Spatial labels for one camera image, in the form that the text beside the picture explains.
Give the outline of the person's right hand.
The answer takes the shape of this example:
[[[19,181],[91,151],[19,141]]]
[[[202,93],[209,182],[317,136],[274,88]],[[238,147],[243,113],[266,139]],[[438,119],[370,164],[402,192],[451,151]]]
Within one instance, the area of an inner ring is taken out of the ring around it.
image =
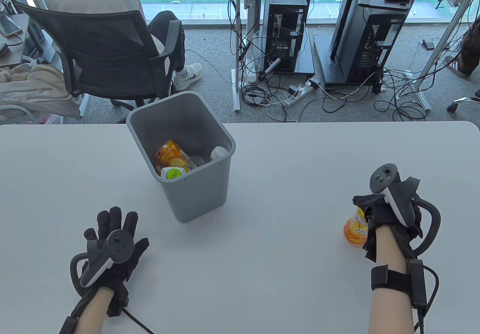
[[[353,204],[363,211],[367,222],[367,240],[363,245],[367,259],[377,262],[377,229],[382,226],[390,227],[406,259],[417,259],[430,248],[428,237],[416,249],[410,245],[413,239],[424,235],[415,197],[419,185],[420,180],[415,177],[402,181],[399,173],[375,172],[370,177],[371,194],[353,197]]]

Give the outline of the person's left hand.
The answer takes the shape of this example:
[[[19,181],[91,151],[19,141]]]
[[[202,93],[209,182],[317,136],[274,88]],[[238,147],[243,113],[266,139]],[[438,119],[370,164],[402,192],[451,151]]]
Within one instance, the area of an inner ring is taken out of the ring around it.
[[[88,228],[84,232],[84,238],[87,241],[97,240],[101,244],[105,243],[108,236],[116,230],[126,231],[131,237],[134,237],[137,229],[137,212],[127,213],[125,220],[122,220],[122,211],[120,207],[112,207],[109,210],[103,210],[97,215],[97,229]],[[147,238],[140,239],[133,246],[133,252],[130,258],[123,264],[113,264],[106,269],[98,279],[94,281],[91,287],[111,289],[117,296],[123,296],[125,290],[124,282],[128,282],[133,271],[137,268],[139,260],[143,253],[149,247]]]

